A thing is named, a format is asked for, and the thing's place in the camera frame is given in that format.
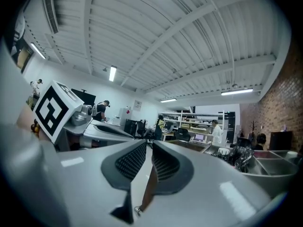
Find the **person in black shirt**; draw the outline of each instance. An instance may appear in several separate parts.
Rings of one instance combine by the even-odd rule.
[[[106,107],[110,107],[109,105],[109,101],[105,100],[102,103],[98,103],[97,105],[94,106],[95,108],[95,112],[93,114],[95,114],[95,116],[93,116],[94,120],[98,120],[98,121],[106,121],[106,117],[105,117],[105,110]]]
[[[257,136],[257,144],[252,146],[253,150],[263,150],[266,142],[266,135],[265,134],[258,134]]]

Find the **man in white shirt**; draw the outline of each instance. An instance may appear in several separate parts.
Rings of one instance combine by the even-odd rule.
[[[42,79],[39,79],[38,81],[32,81],[30,83],[30,86],[33,88],[32,94],[29,96],[27,100],[27,104],[30,108],[32,108],[33,102],[34,102],[34,95],[39,95],[39,92],[37,91],[38,85],[42,83]]]
[[[221,130],[220,126],[218,125],[217,120],[212,120],[212,126],[214,127],[214,130],[212,133],[212,136],[213,136],[212,144],[215,146],[221,146],[223,130]]]

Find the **ceiling light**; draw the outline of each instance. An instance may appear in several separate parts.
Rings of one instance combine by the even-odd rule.
[[[30,43],[30,44],[31,44],[32,47],[35,49],[35,51],[37,51],[38,54],[41,55],[41,57],[42,57],[43,59],[46,59],[46,57],[41,53],[41,51],[39,51],[39,49],[35,46],[34,43]]]
[[[163,100],[163,101],[160,101],[160,102],[161,103],[168,103],[168,102],[172,102],[172,101],[176,101],[176,99],[173,98],[173,99]]]
[[[253,89],[244,89],[244,90],[236,90],[236,91],[229,91],[229,92],[224,92],[221,93],[222,96],[226,96],[226,95],[232,95],[232,94],[239,94],[239,93],[250,93],[252,92]]]
[[[117,70],[117,67],[115,67],[115,66],[110,67],[110,73],[109,73],[110,81],[114,81],[116,70]]]

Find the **ceiling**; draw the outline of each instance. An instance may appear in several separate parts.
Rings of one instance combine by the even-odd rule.
[[[255,92],[228,100],[258,101],[290,41],[271,0],[54,0],[54,10],[52,35],[24,12],[26,41],[49,60],[105,80],[116,66],[115,84],[182,105],[217,104],[234,83]]]

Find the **man in black cap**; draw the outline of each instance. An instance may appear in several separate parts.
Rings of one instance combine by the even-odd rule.
[[[110,107],[108,100],[95,104],[93,107],[93,119],[98,121],[102,121],[102,120],[107,121],[104,114],[106,107]]]
[[[33,92],[32,94],[29,96],[29,98],[27,99],[27,104],[30,108],[32,108],[33,102],[34,102],[34,95],[39,96],[40,92],[37,91],[38,88],[38,84],[40,84],[42,82],[42,79],[39,79],[38,81],[31,81],[30,82],[30,86],[33,88]]]

